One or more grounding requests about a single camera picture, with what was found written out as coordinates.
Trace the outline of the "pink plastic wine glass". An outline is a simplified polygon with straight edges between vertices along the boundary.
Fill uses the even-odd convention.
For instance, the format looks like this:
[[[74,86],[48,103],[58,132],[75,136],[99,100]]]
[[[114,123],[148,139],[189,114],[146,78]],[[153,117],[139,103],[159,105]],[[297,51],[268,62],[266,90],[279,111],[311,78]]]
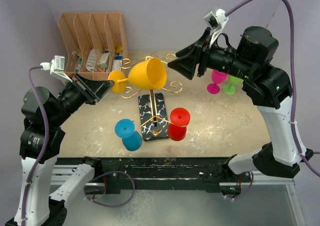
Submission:
[[[220,92],[220,84],[227,79],[227,74],[213,70],[211,74],[212,83],[207,85],[207,91],[211,94],[218,94]]]

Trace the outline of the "orange plastic wine glass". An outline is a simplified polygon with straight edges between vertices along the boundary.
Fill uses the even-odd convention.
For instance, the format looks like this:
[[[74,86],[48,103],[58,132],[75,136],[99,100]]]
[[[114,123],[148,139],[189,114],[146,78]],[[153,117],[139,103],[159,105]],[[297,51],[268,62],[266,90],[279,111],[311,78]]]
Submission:
[[[164,63],[158,58],[151,58],[137,63],[128,76],[119,70],[113,70],[108,80],[114,82],[112,91],[124,93],[128,83],[141,90],[161,89],[167,82],[167,71]]]

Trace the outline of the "green plastic wine glass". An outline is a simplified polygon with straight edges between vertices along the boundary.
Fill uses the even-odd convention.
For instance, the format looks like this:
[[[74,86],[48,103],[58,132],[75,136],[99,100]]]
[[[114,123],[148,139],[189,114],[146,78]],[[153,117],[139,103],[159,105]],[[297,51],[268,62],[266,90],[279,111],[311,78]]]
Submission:
[[[236,85],[242,83],[243,79],[228,75],[228,83],[223,85],[222,90],[228,95],[233,95],[236,92]]]

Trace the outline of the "red plastic wine glass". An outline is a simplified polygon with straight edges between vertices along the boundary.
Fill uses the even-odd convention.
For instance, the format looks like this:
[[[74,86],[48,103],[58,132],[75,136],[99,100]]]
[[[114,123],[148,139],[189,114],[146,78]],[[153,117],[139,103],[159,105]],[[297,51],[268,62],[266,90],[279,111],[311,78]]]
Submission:
[[[170,114],[168,137],[173,141],[181,141],[186,136],[187,125],[191,119],[190,113],[185,108],[175,108]]]

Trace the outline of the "blue plastic wine glass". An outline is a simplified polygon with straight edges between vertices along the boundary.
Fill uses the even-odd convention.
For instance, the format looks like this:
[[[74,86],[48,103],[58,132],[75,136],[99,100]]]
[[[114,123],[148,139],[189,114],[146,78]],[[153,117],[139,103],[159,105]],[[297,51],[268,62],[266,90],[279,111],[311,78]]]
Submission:
[[[136,131],[135,124],[130,119],[122,119],[114,127],[115,134],[122,140],[128,151],[140,149],[143,139]]]

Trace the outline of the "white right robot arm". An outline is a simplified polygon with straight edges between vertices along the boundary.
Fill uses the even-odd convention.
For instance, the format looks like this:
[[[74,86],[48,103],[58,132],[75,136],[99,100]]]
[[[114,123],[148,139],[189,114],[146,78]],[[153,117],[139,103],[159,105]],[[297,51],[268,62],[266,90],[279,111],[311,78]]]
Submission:
[[[259,171],[267,176],[294,178],[300,163],[313,151],[302,145],[293,120],[294,93],[287,72],[271,64],[278,40],[269,30],[251,26],[244,30],[237,48],[209,44],[209,29],[193,44],[178,51],[168,67],[187,79],[202,76],[207,69],[242,80],[242,90],[260,111],[270,142],[261,150],[235,154],[222,165],[222,175],[235,181],[240,174]]]

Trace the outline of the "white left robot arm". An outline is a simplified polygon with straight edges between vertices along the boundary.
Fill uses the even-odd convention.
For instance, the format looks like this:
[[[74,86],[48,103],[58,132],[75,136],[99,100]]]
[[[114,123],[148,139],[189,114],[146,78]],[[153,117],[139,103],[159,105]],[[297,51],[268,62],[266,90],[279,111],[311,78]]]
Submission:
[[[20,137],[22,188],[15,216],[6,225],[63,225],[68,204],[86,181],[103,176],[99,159],[85,157],[80,170],[57,194],[50,194],[51,177],[65,132],[61,125],[83,104],[95,105],[114,85],[112,80],[94,80],[72,74],[55,97],[47,88],[34,86],[24,96],[24,131]]]

